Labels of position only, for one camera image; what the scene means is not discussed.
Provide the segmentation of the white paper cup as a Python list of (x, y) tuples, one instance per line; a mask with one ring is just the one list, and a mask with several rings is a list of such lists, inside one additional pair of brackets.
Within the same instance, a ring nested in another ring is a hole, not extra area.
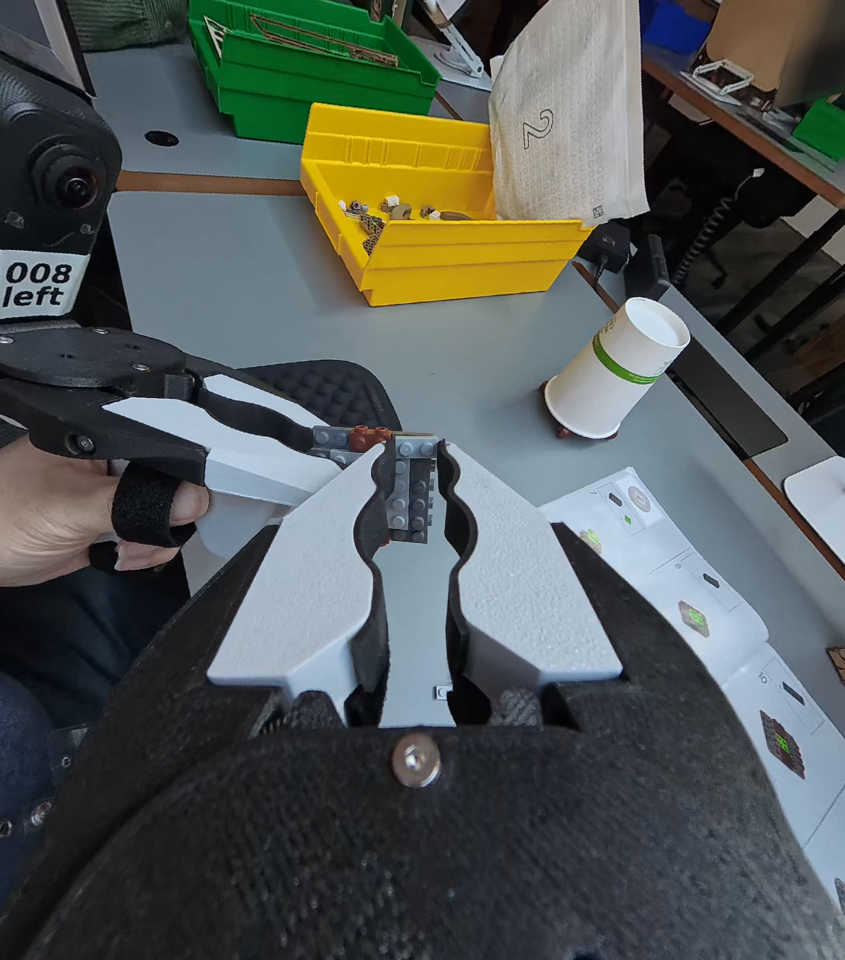
[(577, 433), (611, 433), (690, 342), (690, 330), (669, 307), (628, 298), (549, 379), (550, 408)]

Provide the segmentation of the yellow plastic bin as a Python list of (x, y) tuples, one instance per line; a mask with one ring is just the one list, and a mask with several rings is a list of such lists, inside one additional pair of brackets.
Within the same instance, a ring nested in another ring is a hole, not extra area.
[[(544, 292), (593, 231), (581, 221), (497, 217), (488, 125), (315, 102), (300, 181), (320, 224), (370, 306)], [(398, 195), (468, 222), (389, 222), (368, 254), (339, 200), (374, 211)]]

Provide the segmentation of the person's left hand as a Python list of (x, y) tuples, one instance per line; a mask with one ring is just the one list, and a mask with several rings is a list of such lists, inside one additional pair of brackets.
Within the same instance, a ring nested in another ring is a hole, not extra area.
[(88, 568), (91, 546), (114, 531), (118, 484), (105, 462), (47, 453), (28, 438), (0, 449), (0, 589)]

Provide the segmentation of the grey lego assembly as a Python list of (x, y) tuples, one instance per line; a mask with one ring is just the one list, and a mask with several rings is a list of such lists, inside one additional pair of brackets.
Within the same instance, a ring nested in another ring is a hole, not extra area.
[(395, 456), (392, 491), (386, 500), (390, 538), (395, 542), (425, 544), (432, 522), (440, 438), (367, 425), (317, 425), (312, 428), (309, 452), (345, 469), (367, 450), (388, 441), (394, 443)]

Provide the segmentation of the brown lattice parts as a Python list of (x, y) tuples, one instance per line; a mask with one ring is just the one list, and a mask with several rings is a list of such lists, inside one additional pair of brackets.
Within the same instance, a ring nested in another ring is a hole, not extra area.
[(248, 19), (261, 36), (272, 43), (307, 52), (345, 55), (353, 60), (389, 68), (400, 67), (399, 57), (386, 51), (335, 38), (327, 33), (306, 30), (270, 17), (250, 14)]

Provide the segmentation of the black power adapter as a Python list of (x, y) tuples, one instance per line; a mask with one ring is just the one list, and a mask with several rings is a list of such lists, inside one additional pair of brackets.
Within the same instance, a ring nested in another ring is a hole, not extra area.
[(577, 257), (591, 266), (591, 286), (596, 287), (605, 272), (618, 274), (630, 258), (631, 232), (618, 222), (596, 226), (580, 246)]

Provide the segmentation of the blue plastic bin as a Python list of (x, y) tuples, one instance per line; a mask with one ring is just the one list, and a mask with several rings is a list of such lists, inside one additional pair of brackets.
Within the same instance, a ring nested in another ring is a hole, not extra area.
[(696, 1), (639, 1), (643, 45), (679, 55), (695, 54), (704, 44), (718, 5)]

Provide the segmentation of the brown lego part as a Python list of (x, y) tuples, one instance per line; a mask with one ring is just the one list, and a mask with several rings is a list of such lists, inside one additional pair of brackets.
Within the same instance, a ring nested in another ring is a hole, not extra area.
[(550, 383), (549, 380), (543, 381), (543, 382), (539, 385), (539, 387), (538, 387), (538, 392), (539, 392), (540, 396), (542, 397), (542, 399), (543, 399), (543, 401), (544, 401), (545, 407), (546, 407), (549, 415), (551, 416), (553, 422), (554, 422), (555, 425), (556, 425), (555, 428), (554, 428), (554, 429), (555, 429), (555, 430), (554, 430), (554, 434), (555, 434), (555, 436), (556, 436), (557, 439), (565, 440), (565, 439), (569, 439), (569, 438), (578, 438), (578, 439), (585, 439), (585, 440), (592, 440), (592, 441), (602, 442), (602, 441), (609, 441), (609, 440), (615, 439), (615, 438), (617, 438), (617, 437), (619, 436), (621, 425), (616, 426), (615, 429), (614, 429), (614, 431), (612, 431), (612, 432), (610, 432), (610, 433), (607, 433), (607, 434), (601, 434), (601, 435), (591, 435), (591, 434), (586, 434), (586, 433), (577, 433), (577, 432), (573, 431), (572, 429), (570, 429), (568, 426), (566, 426), (566, 425), (556, 416), (556, 414), (553, 413), (552, 409), (550, 408), (550, 405), (549, 405), (549, 383)]

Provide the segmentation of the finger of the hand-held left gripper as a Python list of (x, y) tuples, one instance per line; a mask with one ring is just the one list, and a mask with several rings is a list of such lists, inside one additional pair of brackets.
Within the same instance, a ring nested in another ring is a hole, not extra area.
[(207, 453), (197, 484), (215, 494), (298, 507), (342, 473), (328, 459), (300, 453), (275, 438), (225, 426), (198, 406), (176, 399), (127, 398), (104, 406), (133, 422), (194, 442)]
[(202, 378), (198, 407), (219, 424), (242, 434), (273, 439), (299, 453), (314, 447), (313, 431), (322, 420), (301, 404), (234, 374)]

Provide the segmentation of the small green plastic bin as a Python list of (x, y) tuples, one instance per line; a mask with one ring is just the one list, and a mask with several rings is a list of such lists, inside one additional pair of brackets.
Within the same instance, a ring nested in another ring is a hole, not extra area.
[(791, 138), (830, 161), (843, 161), (845, 110), (826, 99), (814, 101), (794, 127)]

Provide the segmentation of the person in blue shirt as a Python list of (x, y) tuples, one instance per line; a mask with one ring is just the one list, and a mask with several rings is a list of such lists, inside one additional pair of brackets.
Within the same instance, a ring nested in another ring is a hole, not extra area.
[(184, 561), (156, 570), (85, 568), (0, 588), (0, 672), (55, 714), (95, 714), (189, 600)]

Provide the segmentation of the white tray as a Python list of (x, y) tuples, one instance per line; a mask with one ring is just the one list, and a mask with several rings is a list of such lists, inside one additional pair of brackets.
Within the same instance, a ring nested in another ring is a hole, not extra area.
[(845, 459), (832, 457), (786, 477), (783, 491), (845, 566)]

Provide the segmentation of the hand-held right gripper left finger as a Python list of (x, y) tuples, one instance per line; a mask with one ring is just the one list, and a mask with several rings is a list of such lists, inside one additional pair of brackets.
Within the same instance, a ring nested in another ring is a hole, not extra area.
[(373, 446), (281, 522), (207, 670), (220, 687), (325, 693), (380, 725), (390, 667), (381, 572), (392, 444)]

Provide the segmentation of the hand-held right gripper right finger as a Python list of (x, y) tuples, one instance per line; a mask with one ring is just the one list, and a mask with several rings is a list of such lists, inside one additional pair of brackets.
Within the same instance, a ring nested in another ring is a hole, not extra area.
[(446, 651), (456, 724), (541, 717), (549, 687), (614, 681), (622, 664), (546, 515), (458, 444), (438, 481), (449, 576)]

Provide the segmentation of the brown cardboard sheet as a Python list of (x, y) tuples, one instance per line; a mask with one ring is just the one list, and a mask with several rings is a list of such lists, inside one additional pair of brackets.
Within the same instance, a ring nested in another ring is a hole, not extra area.
[(728, 61), (752, 75), (759, 90), (785, 102), (811, 98), (814, 44), (833, 2), (723, 1), (704, 43), (711, 62)]

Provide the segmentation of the pile of small lego pieces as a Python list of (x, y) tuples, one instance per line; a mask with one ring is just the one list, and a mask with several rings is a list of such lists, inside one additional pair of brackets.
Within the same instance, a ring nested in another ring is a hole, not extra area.
[(410, 221), (413, 218), (433, 222), (469, 222), (474, 219), (465, 212), (438, 209), (431, 205), (416, 208), (412, 204), (402, 202), (401, 197), (395, 194), (384, 197), (377, 211), (358, 198), (350, 201), (339, 199), (337, 206), (345, 217), (356, 221), (361, 227), (366, 235), (362, 241), (362, 247), (368, 255), (374, 252), (381, 234), (391, 222)]

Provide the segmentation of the lego instruction booklet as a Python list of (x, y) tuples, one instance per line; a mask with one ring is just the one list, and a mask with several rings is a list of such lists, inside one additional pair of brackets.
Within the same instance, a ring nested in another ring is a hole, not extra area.
[(772, 648), (764, 620), (630, 466), (541, 511), (636, 588), (715, 678), (809, 864), (845, 917), (845, 739)]

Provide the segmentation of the white paper bag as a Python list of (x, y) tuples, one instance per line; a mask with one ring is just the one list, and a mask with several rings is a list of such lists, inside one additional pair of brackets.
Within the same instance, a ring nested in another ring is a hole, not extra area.
[(637, 1), (550, 1), (488, 100), (498, 218), (586, 227), (649, 210)]

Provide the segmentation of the black padded chair back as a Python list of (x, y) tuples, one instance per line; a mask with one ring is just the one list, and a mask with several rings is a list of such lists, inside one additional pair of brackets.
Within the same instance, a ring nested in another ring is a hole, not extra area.
[(309, 360), (245, 367), (242, 373), (285, 395), (331, 427), (403, 430), (381, 381), (356, 363)]

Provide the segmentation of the dark green cloth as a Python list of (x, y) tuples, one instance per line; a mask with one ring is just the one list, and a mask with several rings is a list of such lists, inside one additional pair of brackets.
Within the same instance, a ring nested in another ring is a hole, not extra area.
[(189, 1), (66, 1), (84, 53), (180, 42)]

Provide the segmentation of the white plastic stand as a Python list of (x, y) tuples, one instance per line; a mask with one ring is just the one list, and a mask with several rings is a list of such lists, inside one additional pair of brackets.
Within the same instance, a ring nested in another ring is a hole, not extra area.
[(485, 75), (483, 61), (453, 22), (453, 17), (470, 2), (421, 1), (420, 3), (433, 26), (448, 44), (446, 50), (437, 54), (438, 59), (462, 75), (482, 80)]

